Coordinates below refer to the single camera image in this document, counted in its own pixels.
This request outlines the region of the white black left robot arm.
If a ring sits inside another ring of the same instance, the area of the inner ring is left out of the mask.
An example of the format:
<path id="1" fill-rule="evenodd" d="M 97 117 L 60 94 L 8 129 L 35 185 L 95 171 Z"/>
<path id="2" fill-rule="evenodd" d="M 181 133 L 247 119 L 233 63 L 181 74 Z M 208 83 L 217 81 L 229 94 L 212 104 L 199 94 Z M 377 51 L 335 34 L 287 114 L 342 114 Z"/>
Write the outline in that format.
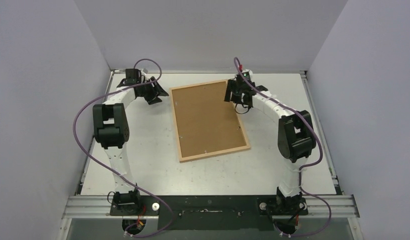
<path id="1" fill-rule="evenodd" d="M 94 138 L 104 149 L 113 174 L 114 190 L 111 200 L 112 216 L 157 216 L 160 202 L 142 198 L 131 171 L 127 154 L 130 138 L 126 107 L 143 98 L 149 105 L 162 102 L 168 93 L 148 76 L 145 69 L 129 68 L 117 85 L 116 93 L 92 108 Z"/>

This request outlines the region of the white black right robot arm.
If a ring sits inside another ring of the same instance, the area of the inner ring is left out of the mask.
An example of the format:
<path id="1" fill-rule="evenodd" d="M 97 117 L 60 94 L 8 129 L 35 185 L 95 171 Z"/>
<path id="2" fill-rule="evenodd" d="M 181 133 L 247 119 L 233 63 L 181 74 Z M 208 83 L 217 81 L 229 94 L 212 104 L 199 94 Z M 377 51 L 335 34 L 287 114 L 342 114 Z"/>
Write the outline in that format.
<path id="1" fill-rule="evenodd" d="M 311 115 L 281 103 L 266 87 L 256 85 L 252 76 L 251 70 L 244 69 L 229 79 L 224 100 L 246 110 L 255 108 L 278 124 L 277 147 L 285 167 L 276 195 L 259 200 L 259 208 L 271 216 L 307 215 L 308 206 L 301 191 L 301 166 L 317 145 Z"/>

